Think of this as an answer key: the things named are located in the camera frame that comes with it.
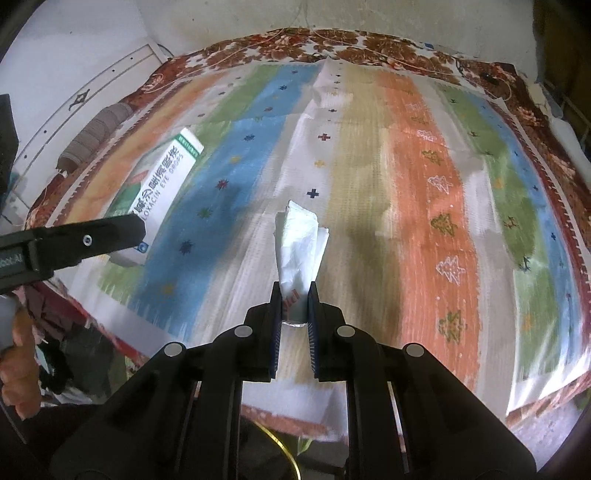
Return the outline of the person's left hand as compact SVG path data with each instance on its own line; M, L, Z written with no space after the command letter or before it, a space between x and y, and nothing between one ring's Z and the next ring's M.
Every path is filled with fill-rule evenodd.
M39 412L41 392L33 321L23 307L16 312L12 335L14 345L1 358L2 399L26 420Z

